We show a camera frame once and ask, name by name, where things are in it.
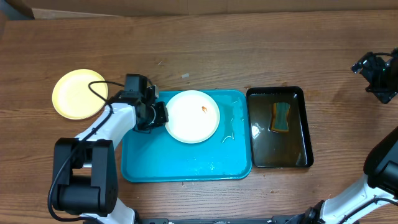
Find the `white plate with stain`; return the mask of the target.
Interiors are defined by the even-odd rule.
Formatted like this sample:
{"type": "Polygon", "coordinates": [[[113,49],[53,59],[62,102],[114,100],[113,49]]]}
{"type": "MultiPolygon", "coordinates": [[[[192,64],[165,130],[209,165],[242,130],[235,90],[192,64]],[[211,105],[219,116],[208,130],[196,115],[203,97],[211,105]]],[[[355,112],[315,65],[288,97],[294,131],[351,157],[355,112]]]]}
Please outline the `white plate with stain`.
{"type": "Polygon", "coordinates": [[[202,91],[182,91],[169,100],[166,108],[169,121],[165,128],[182,143],[206,141],[216,132],[221,119],[216,101],[202,91]]]}

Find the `yellow plate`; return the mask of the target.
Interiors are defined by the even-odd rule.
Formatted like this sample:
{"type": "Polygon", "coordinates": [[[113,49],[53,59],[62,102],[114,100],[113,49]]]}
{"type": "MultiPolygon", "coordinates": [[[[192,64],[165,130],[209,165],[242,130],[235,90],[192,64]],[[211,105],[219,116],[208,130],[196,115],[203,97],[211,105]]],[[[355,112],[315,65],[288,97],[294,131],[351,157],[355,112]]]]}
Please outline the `yellow plate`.
{"type": "Polygon", "coordinates": [[[78,69],[65,74],[52,92],[55,110],[68,119],[86,119],[95,115],[105,104],[88,87],[95,81],[104,81],[104,78],[89,69],[78,69]]]}

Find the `green yellow sponge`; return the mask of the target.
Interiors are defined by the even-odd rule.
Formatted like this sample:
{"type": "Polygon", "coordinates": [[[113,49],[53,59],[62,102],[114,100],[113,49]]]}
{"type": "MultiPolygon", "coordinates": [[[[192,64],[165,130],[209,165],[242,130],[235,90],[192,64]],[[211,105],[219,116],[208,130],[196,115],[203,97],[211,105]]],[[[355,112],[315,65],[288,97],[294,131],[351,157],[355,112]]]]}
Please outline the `green yellow sponge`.
{"type": "Polygon", "coordinates": [[[275,133],[289,132],[290,105],[286,102],[277,102],[272,105],[270,130],[275,133]]]}

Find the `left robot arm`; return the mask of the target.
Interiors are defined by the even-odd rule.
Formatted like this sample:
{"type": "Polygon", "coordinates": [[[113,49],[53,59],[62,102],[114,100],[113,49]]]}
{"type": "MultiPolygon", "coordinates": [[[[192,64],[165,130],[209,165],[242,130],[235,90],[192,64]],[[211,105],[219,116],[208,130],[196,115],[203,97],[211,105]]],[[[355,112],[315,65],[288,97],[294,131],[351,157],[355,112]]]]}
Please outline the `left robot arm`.
{"type": "Polygon", "coordinates": [[[118,197],[114,151],[130,131],[149,133],[166,122],[155,85],[125,86],[106,101],[104,113],[75,138],[54,147],[47,208],[59,222],[136,223],[136,211],[118,197]]]}

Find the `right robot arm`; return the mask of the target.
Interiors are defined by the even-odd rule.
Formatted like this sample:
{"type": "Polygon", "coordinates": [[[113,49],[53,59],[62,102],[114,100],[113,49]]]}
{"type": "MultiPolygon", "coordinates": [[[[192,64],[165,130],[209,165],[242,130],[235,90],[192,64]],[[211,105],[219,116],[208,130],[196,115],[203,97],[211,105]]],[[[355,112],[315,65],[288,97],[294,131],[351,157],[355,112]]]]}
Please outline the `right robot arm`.
{"type": "MultiPolygon", "coordinates": [[[[368,52],[352,67],[369,83],[366,91],[384,104],[397,95],[397,49],[368,52]]],[[[364,174],[334,198],[322,200],[286,223],[358,223],[359,219],[387,204],[397,205],[397,129],[368,154],[364,174]]]]}

